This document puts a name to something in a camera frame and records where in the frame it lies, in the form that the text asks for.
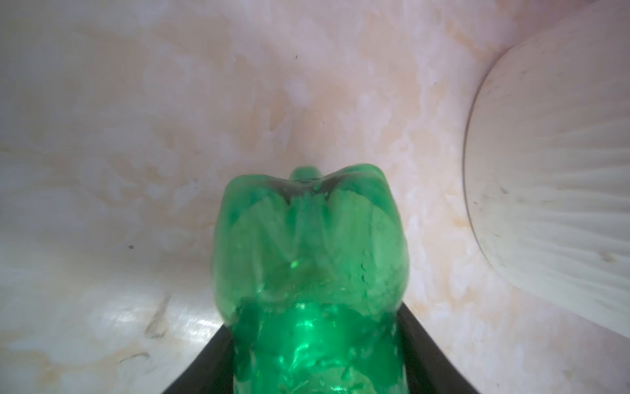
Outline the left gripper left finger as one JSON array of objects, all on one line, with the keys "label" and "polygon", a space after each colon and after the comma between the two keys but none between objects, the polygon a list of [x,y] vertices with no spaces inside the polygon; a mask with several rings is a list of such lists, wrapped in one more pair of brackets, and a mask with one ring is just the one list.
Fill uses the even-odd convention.
[{"label": "left gripper left finger", "polygon": [[234,341],[221,326],[190,366],[163,394],[233,394]]}]

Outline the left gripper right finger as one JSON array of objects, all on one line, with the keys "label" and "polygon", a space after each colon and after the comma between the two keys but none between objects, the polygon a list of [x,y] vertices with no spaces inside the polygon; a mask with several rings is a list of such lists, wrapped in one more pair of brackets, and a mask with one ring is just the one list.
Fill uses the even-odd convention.
[{"label": "left gripper right finger", "polygon": [[398,321],[411,394],[479,394],[405,304],[399,309]]}]

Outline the green bottle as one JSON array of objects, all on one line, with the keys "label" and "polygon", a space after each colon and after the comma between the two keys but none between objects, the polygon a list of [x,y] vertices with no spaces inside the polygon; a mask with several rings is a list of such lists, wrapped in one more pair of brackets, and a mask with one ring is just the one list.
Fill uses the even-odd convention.
[{"label": "green bottle", "polygon": [[213,298],[237,393],[406,393],[397,313],[410,260],[384,173],[244,175],[226,187]]}]

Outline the white ribbed waste bin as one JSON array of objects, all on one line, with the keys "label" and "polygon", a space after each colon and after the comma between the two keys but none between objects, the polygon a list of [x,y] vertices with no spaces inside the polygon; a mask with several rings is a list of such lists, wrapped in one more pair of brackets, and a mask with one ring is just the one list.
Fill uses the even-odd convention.
[{"label": "white ribbed waste bin", "polygon": [[496,61],[469,119],[464,189],[505,280],[628,336],[628,2],[592,3]]}]

